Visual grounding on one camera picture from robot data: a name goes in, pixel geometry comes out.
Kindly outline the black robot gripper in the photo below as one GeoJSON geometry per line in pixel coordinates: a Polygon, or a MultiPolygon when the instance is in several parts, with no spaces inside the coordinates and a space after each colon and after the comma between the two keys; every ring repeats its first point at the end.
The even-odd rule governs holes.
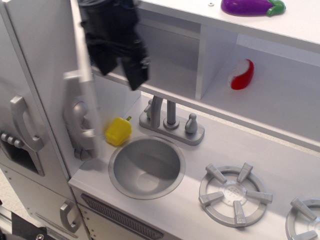
{"type": "Polygon", "coordinates": [[[135,31],[136,0],[80,0],[90,58],[105,76],[121,64],[132,91],[149,80],[150,58],[135,31]]]}

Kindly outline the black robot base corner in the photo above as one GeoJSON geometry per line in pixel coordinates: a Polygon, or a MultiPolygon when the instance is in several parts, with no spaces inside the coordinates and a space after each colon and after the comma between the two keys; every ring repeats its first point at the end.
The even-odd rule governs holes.
{"type": "Polygon", "coordinates": [[[49,240],[46,229],[36,227],[2,206],[0,202],[1,240],[49,240]]]}

